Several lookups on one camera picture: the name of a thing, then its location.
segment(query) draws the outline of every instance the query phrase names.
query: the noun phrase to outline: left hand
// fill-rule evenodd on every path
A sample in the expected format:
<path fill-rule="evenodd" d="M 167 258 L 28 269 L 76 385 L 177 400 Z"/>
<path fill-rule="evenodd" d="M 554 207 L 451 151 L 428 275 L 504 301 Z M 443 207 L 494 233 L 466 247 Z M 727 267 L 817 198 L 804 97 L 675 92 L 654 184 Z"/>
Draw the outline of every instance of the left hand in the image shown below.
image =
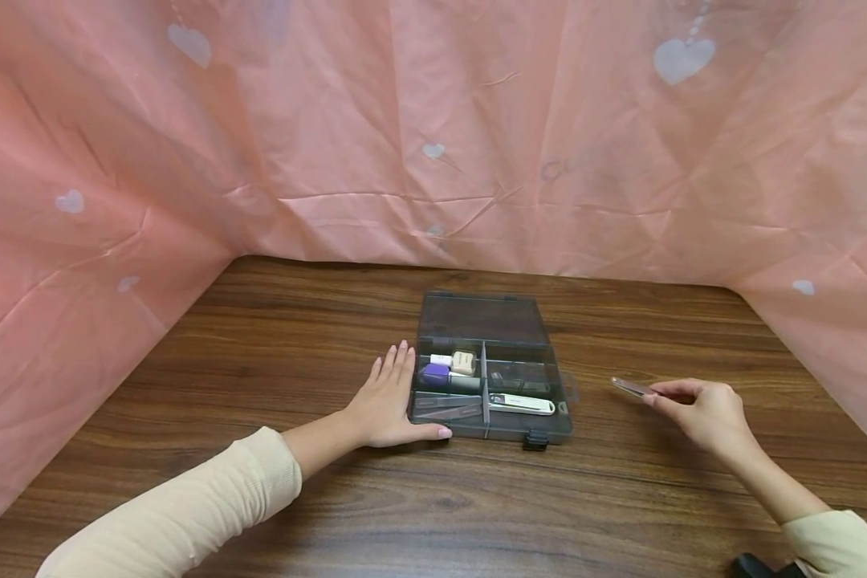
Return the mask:
<path fill-rule="evenodd" d="M 370 377 L 344 409 L 343 413 L 358 426 L 366 446 L 386 448 L 453 436 L 445 425 L 414 425 L 408 421 L 414 359 L 414 348 L 409 348 L 407 341 L 389 348 L 385 360 L 378 358 L 372 364 Z"/>

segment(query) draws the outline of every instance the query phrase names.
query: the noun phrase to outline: wrinkled fabric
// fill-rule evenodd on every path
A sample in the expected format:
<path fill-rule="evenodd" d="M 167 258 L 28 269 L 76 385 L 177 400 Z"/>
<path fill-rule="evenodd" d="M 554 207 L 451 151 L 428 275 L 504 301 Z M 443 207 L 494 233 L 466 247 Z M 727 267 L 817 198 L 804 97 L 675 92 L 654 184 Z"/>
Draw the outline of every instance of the wrinkled fabric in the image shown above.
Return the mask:
<path fill-rule="evenodd" d="M 0 2 L 0 513 L 241 254 L 729 287 L 867 432 L 867 0 Z"/>

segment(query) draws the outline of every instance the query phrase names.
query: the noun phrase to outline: finger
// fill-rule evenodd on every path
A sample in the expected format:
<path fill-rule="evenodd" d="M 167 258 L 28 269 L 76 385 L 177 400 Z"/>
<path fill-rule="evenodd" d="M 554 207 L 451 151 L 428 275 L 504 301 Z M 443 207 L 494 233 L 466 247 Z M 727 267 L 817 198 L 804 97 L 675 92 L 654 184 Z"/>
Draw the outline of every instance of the finger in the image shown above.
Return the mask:
<path fill-rule="evenodd" d="M 453 432 L 450 428 L 440 424 L 420 424 L 420 425 L 405 425 L 405 432 L 402 434 L 401 443 L 409 444 L 411 442 L 420 442 L 424 439 L 448 439 L 453 437 Z"/>
<path fill-rule="evenodd" d="M 389 377 L 389 374 L 392 372 L 392 365 L 395 364 L 395 355 L 397 349 L 395 346 L 389 348 L 389 352 L 385 353 L 385 360 L 381 363 L 381 370 L 379 371 L 379 378 L 385 379 Z"/>
<path fill-rule="evenodd" d="M 402 340 L 398 344 L 398 353 L 395 356 L 395 365 L 393 371 L 396 372 L 396 377 L 401 373 L 401 366 L 405 364 L 405 357 L 408 355 L 408 341 Z"/>
<path fill-rule="evenodd" d="M 416 361 L 416 357 L 414 355 L 414 347 L 408 348 L 408 352 L 405 353 L 405 363 L 401 366 L 401 375 L 398 376 L 398 385 L 403 389 L 409 389 L 411 387 L 411 379 L 414 378 L 414 364 Z"/>
<path fill-rule="evenodd" d="M 372 362 L 372 367 L 370 369 L 370 377 L 366 380 L 366 383 L 370 383 L 379 378 L 379 371 L 381 370 L 381 358 L 377 357 L 377 360 Z"/>
<path fill-rule="evenodd" d="M 675 381 L 663 381 L 651 385 L 651 389 L 655 393 L 660 393 L 666 396 L 685 395 L 699 396 L 703 389 L 706 389 L 708 382 L 700 379 L 677 379 Z"/>
<path fill-rule="evenodd" d="M 642 396 L 642 401 L 651 405 L 655 412 L 659 412 L 660 414 L 669 417 L 678 425 L 684 424 L 690 412 L 693 412 L 694 410 L 693 406 L 677 403 L 676 401 L 671 401 L 667 399 L 667 397 L 660 395 L 653 394 Z"/>

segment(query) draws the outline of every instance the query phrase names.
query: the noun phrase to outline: white label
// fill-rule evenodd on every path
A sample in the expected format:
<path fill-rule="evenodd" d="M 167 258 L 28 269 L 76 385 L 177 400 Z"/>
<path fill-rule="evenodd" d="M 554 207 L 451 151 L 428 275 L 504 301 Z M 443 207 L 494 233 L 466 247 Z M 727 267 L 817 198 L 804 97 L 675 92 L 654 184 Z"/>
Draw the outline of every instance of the white label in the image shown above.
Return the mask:
<path fill-rule="evenodd" d="M 503 405 L 512 405 L 517 408 L 537 409 L 540 412 L 547 412 L 547 410 L 551 408 L 549 401 L 538 400 L 536 397 L 515 396 L 509 393 L 502 394 L 500 397 L 502 399 L 499 403 L 502 403 Z"/>
<path fill-rule="evenodd" d="M 446 367 L 453 366 L 453 357 L 450 355 L 438 355 L 431 353 L 431 363 L 437 365 L 445 365 Z"/>

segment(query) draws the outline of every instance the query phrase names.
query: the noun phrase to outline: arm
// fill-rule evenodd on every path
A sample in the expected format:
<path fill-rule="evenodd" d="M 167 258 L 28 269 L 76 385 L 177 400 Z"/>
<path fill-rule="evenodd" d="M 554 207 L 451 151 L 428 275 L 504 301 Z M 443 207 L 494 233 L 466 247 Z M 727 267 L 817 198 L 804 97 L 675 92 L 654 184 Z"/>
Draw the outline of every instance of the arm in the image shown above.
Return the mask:
<path fill-rule="evenodd" d="M 729 385 L 682 379 L 652 385 L 644 401 L 712 453 L 778 523 L 810 576 L 866 576 L 867 523 L 833 511 L 774 463 L 745 420 L 742 398 Z M 682 404 L 670 397 L 686 396 Z"/>
<path fill-rule="evenodd" d="M 208 462 L 117 507 L 52 552 L 38 578 L 182 576 L 230 537 L 275 515 L 303 480 L 362 445 L 447 438 L 405 417 L 414 350 L 404 341 L 372 366 L 346 409 L 280 436 L 263 427 Z"/>

